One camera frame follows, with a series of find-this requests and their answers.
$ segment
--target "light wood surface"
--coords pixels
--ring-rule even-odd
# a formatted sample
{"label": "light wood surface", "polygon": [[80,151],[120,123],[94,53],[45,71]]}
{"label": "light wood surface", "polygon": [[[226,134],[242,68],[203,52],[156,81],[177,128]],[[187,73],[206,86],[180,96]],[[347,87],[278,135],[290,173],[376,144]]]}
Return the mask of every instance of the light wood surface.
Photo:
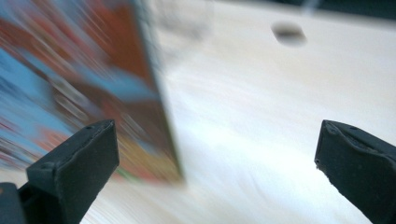
{"label": "light wood surface", "polygon": [[[395,23],[272,4],[214,12],[161,77],[186,184],[109,182],[82,223],[370,223],[314,155],[323,119],[396,145]],[[306,43],[278,43],[277,21],[299,24]]]}

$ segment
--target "cardboard box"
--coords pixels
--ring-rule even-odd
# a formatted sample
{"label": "cardboard box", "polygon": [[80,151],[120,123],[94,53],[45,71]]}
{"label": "cardboard box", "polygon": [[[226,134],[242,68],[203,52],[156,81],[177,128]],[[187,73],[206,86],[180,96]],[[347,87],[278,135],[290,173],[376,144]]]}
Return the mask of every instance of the cardboard box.
{"label": "cardboard box", "polygon": [[180,179],[142,2],[0,4],[0,164],[25,168],[80,128],[114,119],[114,177]]}

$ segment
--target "box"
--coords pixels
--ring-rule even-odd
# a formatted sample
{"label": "box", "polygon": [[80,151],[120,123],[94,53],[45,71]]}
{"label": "box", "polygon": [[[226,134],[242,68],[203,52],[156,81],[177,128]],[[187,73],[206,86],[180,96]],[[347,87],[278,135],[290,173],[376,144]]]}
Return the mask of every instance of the box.
{"label": "box", "polygon": [[180,179],[142,3],[0,3],[0,165],[23,169],[80,128],[114,119],[114,178]]}

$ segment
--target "black rubber pad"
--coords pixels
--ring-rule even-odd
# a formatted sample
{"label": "black rubber pad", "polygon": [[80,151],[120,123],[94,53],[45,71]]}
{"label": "black rubber pad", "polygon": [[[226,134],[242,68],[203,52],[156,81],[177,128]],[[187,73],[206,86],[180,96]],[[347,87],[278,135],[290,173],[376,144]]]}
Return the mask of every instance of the black rubber pad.
{"label": "black rubber pad", "polygon": [[46,223],[79,223],[119,165],[114,120],[71,136],[27,168],[29,187],[42,195]]}
{"label": "black rubber pad", "polygon": [[396,147],[356,127],[324,120],[315,163],[374,224],[396,223]]}

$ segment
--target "wooden table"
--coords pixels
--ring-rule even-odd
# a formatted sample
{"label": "wooden table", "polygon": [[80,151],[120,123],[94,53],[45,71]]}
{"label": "wooden table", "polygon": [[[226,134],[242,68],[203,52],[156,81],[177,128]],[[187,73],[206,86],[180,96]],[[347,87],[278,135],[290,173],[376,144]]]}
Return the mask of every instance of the wooden table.
{"label": "wooden table", "polygon": [[[270,3],[214,12],[204,41],[160,78],[186,184],[109,182],[82,223],[370,223],[314,155],[323,119],[396,145],[395,22]],[[278,21],[306,42],[277,42]]]}

